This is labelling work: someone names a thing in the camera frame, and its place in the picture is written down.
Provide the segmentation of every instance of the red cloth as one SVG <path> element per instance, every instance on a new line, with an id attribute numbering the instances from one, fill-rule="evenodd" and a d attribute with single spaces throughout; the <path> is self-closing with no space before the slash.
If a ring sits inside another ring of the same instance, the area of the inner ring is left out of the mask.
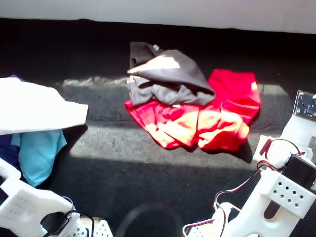
<path id="1" fill-rule="evenodd" d="M 215 70 L 208 83 L 216 98 L 206 106 L 164 105 L 150 101 L 125 107 L 132 117 L 166 149 L 192 147 L 204 150 L 238 150 L 249 134 L 249 122 L 260 110 L 260 96 L 253 73 Z"/>

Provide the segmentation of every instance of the cable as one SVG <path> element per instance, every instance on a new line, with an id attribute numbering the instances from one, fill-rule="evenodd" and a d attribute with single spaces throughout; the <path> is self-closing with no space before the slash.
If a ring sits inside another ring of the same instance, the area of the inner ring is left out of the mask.
<path id="1" fill-rule="evenodd" d="M 93 220 L 93 218 L 92 218 L 91 216 L 89 216 L 89 215 L 86 215 L 86 214 L 84 214 L 84 213 L 82 213 L 82 212 L 80 212 L 80 211 L 77 211 L 77 210 L 71 210 L 71 211 L 65 213 L 65 214 L 63 215 L 63 217 L 60 218 L 60 220 L 63 220 L 63 219 L 68 219 L 68 220 L 69 220 L 72 213 L 78 213 L 78 214 L 80 214 L 80 215 L 83 215 L 83 216 L 89 218 L 89 219 L 92 221 L 92 224 L 91 224 L 91 236 L 93 236 L 93 234 L 94 234 L 94 220 Z M 59 224 L 60 222 L 58 221 L 57 223 L 58 223 L 58 224 L 56 224 L 56 225 L 54 226 L 54 228 L 52 228 L 49 232 L 47 232 L 43 237 L 49 237 L 49 236 L 53 235 L 55 232 L 57 232 L 57 231 L 59 230 L 59 228 L 60 228 L 60 224 Z"/>
<path id="2" fill-rule="evenodd" d="M 298 154 L 301 153 L 301 152 L 300 152 L 300 149 L 298 149 L 298 147 L 297 147 L 293 142 L 291 142 L 291 141 L 289 141 L 289 140 L 286 140 L 286 139 L 283 139 L 283 138 L 275 138 L 275 139 L 271 140 L 271 141 L 268 143 L 268 145 L 267 145 L 266 152 L 265 152 L 265 158 L 266 158 L 266 159 L 268 159 L 268 151 L 269 151 L 269 148 L 270 148 L 270 146 L 271 146 L 271 143 L 274 142 L 274 141 L 278 141 L 278 140 L 279 140 L 279 141 L 285 141 L 285 142 L 288 142 L 288 143 L 292 144 L 292 145 L 296 148 Z"/>
<path id="3" fill-rule="evenodd" d="M 196 222 L 196 223 L 187 224 L 187 225 L 185 225 L 182 228 L 182 236 L 183 237 L 188 237 L 187 234 L 186 234 L 186 229 L 187 228 L 192 228 L 192 227 L 196 227 L 196 226 L 205 225 L 205 224 L 208 224 L 208 223 L 212 223 L 213 221 L 214 221 L 214 219 L 207 219 L 207 220 L 204 220 L 204 221 L 199 221 L 199 222 Z"/>
<path id="4" fill-rule="evenodd" d="M 218 197 L 222 194 L 225 194 L 225 193 L 233 193 L 239 189 L 241 189 L 242 187 L 244 187 L 250 180 L 252 180 L 260 171 L 261 171 L 261 168 L 263 166 L 267 166 L 269 168 L 271 168 L 270 166 L 272 166 L 270 163 L 265 163 L 265 164 L 262 164 L 262 165 L 259 165 L 256 169 L 256 171 L 248 178 L 246 179 L 246 181 L 244 181 L 242 184 L 240 184 L 239 186 L 237 186 L 236 188 L 234 189 L 230 189 L 230 190 L 223 190 L 223 191 L 219 191 L 216 195 L 215 195 L 215 200 L 214 200 L 214 206 L 217 206 L 218 208 L 220 208 L 222 211 L 223 211 L 223 215 L 224 215 L 224 223 L 223 223 L 223 227 L 222 227 L 222 231 L 221 231 L 221 234 L 219 237 L 222 237 L 223 236 L 223 233 L 224 233 L 224 230 L 225 230 L 225 225 L 226 225 L 226 214 L 225 214 L 225 211 L 224 209 L 221 207 L 221 205 L 219 204 L 218 202 Z"/>

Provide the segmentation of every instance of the dark gray floor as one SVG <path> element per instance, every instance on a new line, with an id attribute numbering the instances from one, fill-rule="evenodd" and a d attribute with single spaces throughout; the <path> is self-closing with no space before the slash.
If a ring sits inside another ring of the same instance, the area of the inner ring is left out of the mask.
<path id="1" fill-rule="evenodd" d="M 71 197 L 83 212 L 107 218 L 114 232 L 137 206 L 165 206 L 164 211 L 140 215 L 126 237 L 174 237 L 180 230 L 177 225 L 209 218 L 215 193 L 236 186 L 254 170 L 243 160 L 251 161 L 260 134 L 280 135 L 296 90 L 316 91 L 312 35 L 86 20 L 1 19 L 0 29 L 0 77 L 16 74 L 89 105 L 87 130 L 67 131 L 70 145 L 58 155 L 53 174 L 42 187 Z M 159 147 L 123 106 L 128 99 L 129 42 L 137 40 L 181 50 L 207 77 L 216 68 L 254 72 L 262 109 L 248 144 L 235 154 L 213 155 Z M 241 207 L 252 187 L 221 201 Z M 316 207 L 292 236 L 315 236 L 315 212 Z"/>

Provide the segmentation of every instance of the white towel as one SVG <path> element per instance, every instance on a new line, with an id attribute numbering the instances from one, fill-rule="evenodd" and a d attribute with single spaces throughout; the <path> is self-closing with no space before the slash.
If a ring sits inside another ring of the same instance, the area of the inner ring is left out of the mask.
<path id="1" fill-rule="evenodd" d="M 88 105 L 65 101 L 54 88 L 0 78 L 0 135 L 85 124 Z"/>

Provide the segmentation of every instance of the black wire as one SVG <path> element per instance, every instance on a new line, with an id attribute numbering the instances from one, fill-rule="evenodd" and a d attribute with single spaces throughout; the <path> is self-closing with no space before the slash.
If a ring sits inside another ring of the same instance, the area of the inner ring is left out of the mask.
<path id="1" fill-rule="evenodd" d="M 269 151 L 269 148 L 270 148 L 270 146 L 271 146 L 271 143 L 274 142 L 274 141 L 277 141 L 277 140 L 279 140 L 279 141 L 285 141 L 285 142 L 291 143 L 291 144 L 296 148 L 297 152 L 298 152 L 298 153 L 301 153 L 301 152 L 300 152 L 300 149 L 298 149 L 298 147 L 297 147 L 293 142 L 291 142 L 291 141 L 289 141 L 289 140 L 286 140 L 286 139 L 283 139 L 283 138 L 276 138 L 276 139 L 271 140 L 271 141 L 268 143 L 268 145 L 267 145 L 266 152 L 265 152 L 265 157 L 266 157 L 266 159 L 268 159 L 268 151 Z"/>
<path id="2" fill-rule="evenodd" d="M 71 210 L 71 211 L 65 213 L 64 216 L 60 220 L 62 220 L 62 219 L 69 219 L 69 215 L 72 214 L 72 213 L 78 213 L 80 215 L 83 215 L 83 216 L 89 218 L 92 221 L 92 224 L 91 224 L 91 236 L 93 236 L 93 233 L 94 233 L 94 220 L 93 220 L 93 218 L 91 216 L 89 216 L 87 214 L 84 214 L 84 213 L 82 213 L 80 211 L 77 211 L 77 210 Z M 60 224 L 59 224 L 60 222 L 57 222 L 57 223 L 58 224 L 56 224 L 54 226 L 54 228 L 51 228 L 51 230 L 49 232 L 47 232 L 43 237 L 49 237 L 49 236 L 53 235 L 55 232 L 57 232 L 59 230 L 58 228 L 60 226 Z"/>

